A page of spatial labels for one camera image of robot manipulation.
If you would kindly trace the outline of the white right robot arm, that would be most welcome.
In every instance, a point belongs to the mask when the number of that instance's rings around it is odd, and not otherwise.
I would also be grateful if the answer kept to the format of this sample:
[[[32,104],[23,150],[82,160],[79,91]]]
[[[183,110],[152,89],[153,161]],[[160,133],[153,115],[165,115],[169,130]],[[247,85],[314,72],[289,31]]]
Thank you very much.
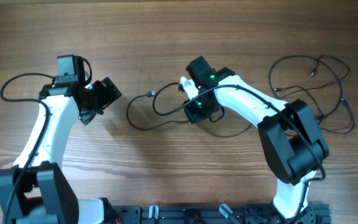
[[[273,206],[288,223],[299,220],[306,208],[308,188],[323,170],[328,145],[310,107],[302,100],[288,103],[248,85],[235,71],[215,70],[202,56],[186,67],[189,79],[180,79],[187,94],[184,110],[191,123],[210,119],[229,108],[259,132],[265,160],[277,177]]]

